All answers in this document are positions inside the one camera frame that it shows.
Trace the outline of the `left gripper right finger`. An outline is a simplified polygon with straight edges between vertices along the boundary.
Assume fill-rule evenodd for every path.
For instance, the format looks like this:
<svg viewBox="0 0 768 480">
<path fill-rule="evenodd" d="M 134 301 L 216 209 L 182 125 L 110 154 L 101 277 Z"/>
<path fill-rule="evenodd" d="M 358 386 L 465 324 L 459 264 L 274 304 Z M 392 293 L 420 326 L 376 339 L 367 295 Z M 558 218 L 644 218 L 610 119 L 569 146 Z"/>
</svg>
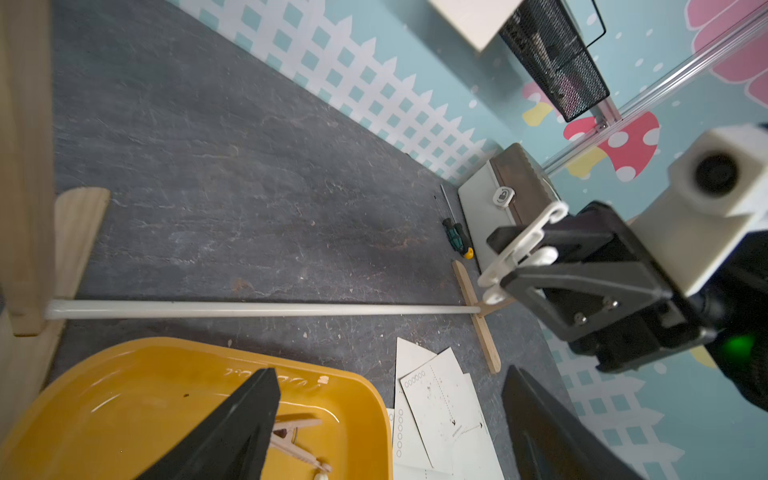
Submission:
<svg viewBox="0 0 768 480">
<path fill-rule="evenodd" d="M 522 479 L 641 479 L 527 371 L 508 369 L 502 403 Z"/>
</svg>

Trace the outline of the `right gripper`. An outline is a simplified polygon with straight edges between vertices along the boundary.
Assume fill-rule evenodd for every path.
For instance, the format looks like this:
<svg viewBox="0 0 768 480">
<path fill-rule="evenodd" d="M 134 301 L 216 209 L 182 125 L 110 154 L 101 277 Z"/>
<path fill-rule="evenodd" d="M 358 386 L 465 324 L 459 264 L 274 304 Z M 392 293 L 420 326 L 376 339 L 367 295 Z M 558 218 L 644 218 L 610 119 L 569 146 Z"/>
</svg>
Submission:
<svg viewBox="0 0 768 480">
<path fill-rule="evenodd" d="M 716 338 L 720 288 L 684 296 L 611 206 L 593 201 L 543 231 L 532 253 L 551 246 L 558 264 L 518 268 L 500 286 L 574 354 L 596 357 L 600 372 L 637 370 Z"/>
</svg>

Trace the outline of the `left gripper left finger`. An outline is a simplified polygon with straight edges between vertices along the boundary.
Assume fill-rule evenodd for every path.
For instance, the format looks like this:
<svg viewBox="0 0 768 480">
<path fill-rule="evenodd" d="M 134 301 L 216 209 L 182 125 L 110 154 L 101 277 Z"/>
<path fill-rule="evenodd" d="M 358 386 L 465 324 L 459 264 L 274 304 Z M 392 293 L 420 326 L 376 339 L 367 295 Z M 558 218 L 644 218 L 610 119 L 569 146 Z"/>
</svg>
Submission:
<svg viewBox="0 0 768 480">
<path fill-rule="evenodd" d="M 141 479 L 259 479 L 281 394 L 274 369 L 253 373 Z"/>
</svg>

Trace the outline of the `postcard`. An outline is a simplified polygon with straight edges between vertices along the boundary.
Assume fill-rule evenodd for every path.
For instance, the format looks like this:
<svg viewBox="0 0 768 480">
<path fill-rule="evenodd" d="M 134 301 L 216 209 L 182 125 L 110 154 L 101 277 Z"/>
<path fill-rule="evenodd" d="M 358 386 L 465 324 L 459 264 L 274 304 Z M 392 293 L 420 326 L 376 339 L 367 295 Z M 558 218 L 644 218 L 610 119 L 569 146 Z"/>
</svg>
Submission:
<svg viewBox="0 0 768 480">
<path fill-rule="evenodd" d="M 396 344 L 395 400 L 392 417 L 392 457 L 395 479 L 424 479 L 432 469 L 401 379 L 435 357 L 415 343 L 398 338 Z"/>
<path fill-rule="evenodd" d="M 477 52 L 482 52 L 522 0 L 429 0 L 429 4 Z"/>
<path fill-rule="evenodd" d="M 429 465 L 413 414 L 399 383 L 395 386 L 395 408 L 388 409 L 393 433 L 394 479 L 504 479 L 491 435 L 469 373 L 464 375 L 470 399 L 480 416 L 480 425 L 461 434 L 453 448 L 453 472 L 416 468 L 405 463 L 406 456 L 418 465 Z"/>
<path fill-rule="evenodd" d="M 453 448 L 461 434 L 480 425 L 452 348 L 401 379 L 421 439 L 435 470 L 453 472 Z"/>
</svg>

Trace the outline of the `pink clothespin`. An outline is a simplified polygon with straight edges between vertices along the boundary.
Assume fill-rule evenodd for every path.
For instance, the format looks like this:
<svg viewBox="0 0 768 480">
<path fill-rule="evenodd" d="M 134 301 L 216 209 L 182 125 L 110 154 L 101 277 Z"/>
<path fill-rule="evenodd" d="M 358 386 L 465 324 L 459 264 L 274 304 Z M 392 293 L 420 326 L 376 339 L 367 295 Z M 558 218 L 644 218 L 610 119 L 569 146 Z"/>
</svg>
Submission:
<svg viewBox="0 0 768 480">
<path fill-rule="evenodd" d="M 318 418 L 295 418 L 276 421 L 272 427 L 269 447 L 282 452 L 295 460 L 310 465 L 319 473 L 327 476 L 333 471 L 331 465 L 322 462 L 311 452 L 296 444 L 300 430 L 321 425 L 322 420 Z"/>
</svg>

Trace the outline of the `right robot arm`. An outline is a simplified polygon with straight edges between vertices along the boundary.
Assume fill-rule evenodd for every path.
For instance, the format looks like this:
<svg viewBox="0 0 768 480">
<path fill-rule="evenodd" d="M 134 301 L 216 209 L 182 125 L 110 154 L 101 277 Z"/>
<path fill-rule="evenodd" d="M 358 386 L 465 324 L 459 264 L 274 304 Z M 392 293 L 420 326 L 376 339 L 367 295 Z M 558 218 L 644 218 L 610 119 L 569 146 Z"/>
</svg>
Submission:
<svg viewBox="0 0 768 480">
<path fill-rule="evenodd" d="M 602 373 L 703 346 L 739 393 L 767 407 L 767 234 L 750 232 L 695 294 L 675 286 L 612 207 L 543 228 L 550 265 L 505 267 L 493 289 L 524 305 Z"/>
</svg>

